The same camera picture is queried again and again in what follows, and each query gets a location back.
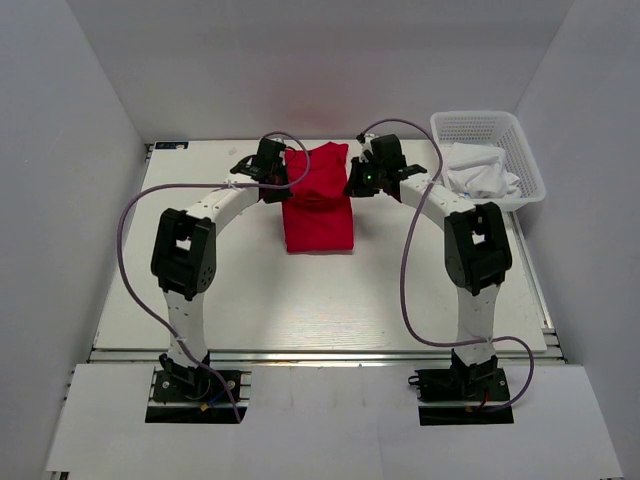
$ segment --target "folded red cloth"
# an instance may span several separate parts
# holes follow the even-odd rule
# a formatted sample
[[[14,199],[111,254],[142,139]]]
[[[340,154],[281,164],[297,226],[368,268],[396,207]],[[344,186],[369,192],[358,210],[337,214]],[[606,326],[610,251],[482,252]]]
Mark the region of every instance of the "folded red cloth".
[[[329,142],[310,150],[311,170],[291,188],[293,198],[282,203],[287,252],[353,250],[351,199],[342,191],[347,183],[348,145]],[[289,181],[300,178],[306,167],[301,151],[285,154]]]

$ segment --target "purple cable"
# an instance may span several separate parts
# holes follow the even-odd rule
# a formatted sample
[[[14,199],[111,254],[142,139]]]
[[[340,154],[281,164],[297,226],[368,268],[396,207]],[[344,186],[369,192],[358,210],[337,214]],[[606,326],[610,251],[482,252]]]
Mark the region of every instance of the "purple cable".
[[[422,212],[422,209],[424,208],[424,205],[427,202],[427,197],[429,196],[429,193],[431,193],[434,183],[440,178],[440,175],[442,174],[442,167],[443,167],[444,161],[442,159],[442,152],[440,151],[438,144],[433,140],[433,137],[431,136],[431,134],[429,134],[429,132],[423,129],[420,125],[413,123],[409,120],[403,120],[400,118],[386,118],[384,120],[380,120],[378,122],[375,122],[369,125],[367,128],[364,129],[362,133],[365,134],[372,128],[377,127],[382,123],[389,123],[389,122],[403,123],[405,125],[409,125],[411,127],[416,128],[417,130],[422,132],[424,136],[427,137],[427,139],[429,139],[429,141],[433,145],[433,148],[438,154],[438,169],[436,170],[436,173],[433,176],[432,182],[429,183],[429,185],[427,185],[427,188],[422,194],[422,198],[420,198],[420,202],[418,203],[416,212],[413,215],[413,218],[411,219],[411,224],[409,225],[409,233],[407,234],[407,240],[405,241],[405,244],[404,244],[404,251],[402,252],[402,262],[400,263],[400,309],[402,310],[402,319],[404,320],[404,325],[414,339],[430,347],[454,348],[454,347],[463,347],[466,345],[476,345],[476,344],[485,343],[488,341],[491,341],[492,343],[497,343],[497,342],[504,342],[507,340],[511,340],[513,342],[516,342],[522,345],[524,349],[527,351],[527,355],[529,356],[529,375],[527,376],[527,380],[525,381],[524,386],[518,392],[518,394],[515,395],[508,402],[495,407],[485,408],[483,410],[486,412],[495,412],[498,410],[503,410],[505,408],[508,408],[514,403],[516,403],[518,400],[520,400],[520,398],[522,398],[522,396],[525,394],[525,392],[528,390],[529,386],[531,385],[531,381],[533,380],[533,370],[534,370],[533,352],[531,351],[531,348],[529,348],[529,345],[527,345],[524,342],[524,340],[508,335],[503,337],[497,337],[491,340],[479,338],[477,340],[462,340],[459,342],[434,342],[434,341],[422,338],[411,326],[411,321],[409,320],[409,312],[407,310],[407,297],[406,297],[407,262],[409,260],[409,249],[411,247],[411,240],[413,239],[413,233],[416,229],[416,224],[418,223],[418,218],[420,217],[420,212]]]
[[[260,184],[260,183],[234,183],[232,185],[229,185],[228,183],[167,183],[167,184],[164,184],[164,185],[156,185],[155,187],[151,187],[151,188],[148,188],[147,190],[144,190],[144,191],[140,192],[135,197],[133,197],[131,200],[129,200],[129,203],[127,203],[127,205],[124,207],[124,210],[122,211],[122,214],[120,215],[120,220],[118,221],[118,229],[116,231],[116,257],[117,257],[117,262],[118,262],[118,270],[120,271],[120,276],[122,277],[122,283],[124,283],[124,287],[127,289],[127,292],[129,292],[129,295],[131,295],[131,298],[133,298],[133,300],[140,306],[140,308],[142,308],[151,317],[153,317],[155,320],[157,320],[164,328],[169,330],[169,333],[176,339],[176,342],[178,343],[178,345],[180,345],[180,348],[182,349],[182,351],[184,352],[185,356],[189,360],[191,360],[194,364],[198,365],[200,368],[203,368],[204,370],[206,370],[209,373],[213,374],[220,381],[224,391],[226,392],[227,396],[229,397],[229,401],[231,402],[231,406],[233,408],[233,413],[235,414],[236,420],[238,421],[238,423],[240,423],[242,421],[242,418],[240,417],[240,412],[238,411],[238,406],[236,405],[236,401],[233,398],[233,394],[231,393],[231,390],[229,389],[229,387],[227,387],[227,382],[225,381],[224,377],[222,377],[222,375],[220,375],[220,373],[218,373],[216,370],[211,368],[209,365],[207,365],[205,363],[202,363],[200,360],[195,358],[193,356],[193,354],[191,353],[191,351],[189,350],[189,348],[180,339],[180,336],[178,335],[177,330],[175,328],[173,328],[171,326],[171,324],[169,322],[167,322],[164,318],[162,318],[160,315],[158,315],[156,312],[154,312],[151,309],[151,307],[149,307],[138,296],[138,294],[135,292],[135,290],[131,286],[131,282],[129,281],[129,277],[127,276],[127,272],[126,272],[125,267],[124,267],[124,248],[123,248],[124,225],[125,225],[125,222],[127,220],[127,215],[129,214],[129,212],[131,211],[133,206],[141,198],[146,197],[147,195],[149,195],[149,194],[151,194],[153,192],[157,192],[159,190],[168,190],[168,189],[173,189],[173,188],[209,188],[209,189],[222,190],[222,189],[231,188],[231,187],[233,187],[233,188],[266,188],[266,189],[271,189],[271,190],[283,190],[283,189],[290,188],[290,187],[298,184],[307,175],[307,173],[309,173],[309,170],[311,169],[311,157],[309,156],[309,152],[307,151],[307,149],[305,148],[305,146],[302,144],[302,142],[300,140],[298,140],[297,138],[294,138],[293,136],[291,136],[291,135],[289,135],[288,133],[285,133],[285,132],[277,132],[277,131],[276,132],[271,132],[271,133],[268,133],[268,134],[264,135],[262,138],[268,138],[268,137],[272,137],[274,135],[287,137],[287,138],[293,140],[295,143],[297,143],[300,146],[301,150],[304,152],[304,155],[307,158],[307,166],[306,166],[304,172],[302,173],[302,176],[300,176],[300,178],[298,178],[297,180],[295,180],[295,181],[293,181],[293,182],[291,182],[291,183],[289,183],[287,185],[264,185],[264,184]]]

